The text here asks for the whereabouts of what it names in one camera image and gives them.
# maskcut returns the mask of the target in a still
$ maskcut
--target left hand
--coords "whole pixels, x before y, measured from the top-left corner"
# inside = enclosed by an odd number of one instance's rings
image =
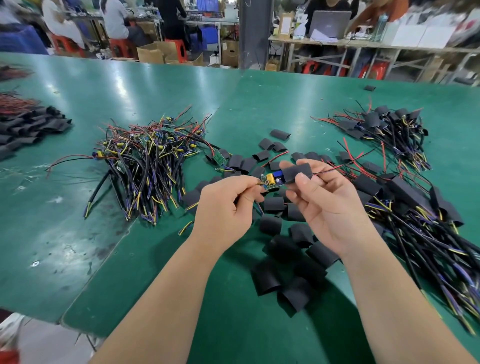
[[[253,203],[264,200],[261,195],[264,189],[258,182],[256,177],[235,176],[205,186],[189,239],[223,254],[252,225]]]

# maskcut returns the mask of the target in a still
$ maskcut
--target laptop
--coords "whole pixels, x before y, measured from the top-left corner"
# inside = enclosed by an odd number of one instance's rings
[[[313,12],[308,36],[310,37],[316,29],[329,38],[342,39],[351,16],[352,12],[328,12],[317,10]]]

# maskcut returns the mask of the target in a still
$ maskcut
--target gray pillar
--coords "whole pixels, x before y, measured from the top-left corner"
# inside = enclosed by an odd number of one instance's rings
[[[238,0],[240,17],[239,68],[265,68],[272,27],[273,0]]]

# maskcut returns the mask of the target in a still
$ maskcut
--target black shirt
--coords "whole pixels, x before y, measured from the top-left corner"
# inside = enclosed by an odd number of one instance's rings
[[[328,6],[326,0],[311,0],[307,6],[308,21],[305,25],[305,35],[310,33],[310,25],[312,24],[313,13],[317,10],[328,12],[352,12],[350,19],[353,19],[359,11],[360,0],[353,0],[350,5],[347,0],[340,0],[335,6]]]
[[[181,5],[180,0],[154,0],[154,5],[158,8],[165,26],[181,23],[177,16],[177,9],[182,17],[187,17],[187,13]]]

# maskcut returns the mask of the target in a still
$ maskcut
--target person in orange shirt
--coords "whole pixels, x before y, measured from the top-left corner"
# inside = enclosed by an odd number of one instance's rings
[[[373,0],[362,13],[353,21],[348,32],[354,32],[360,25],[377,24],[382,14],[388,15],[388,21],[393,22],[400,19],[408,11],[408,0]]]

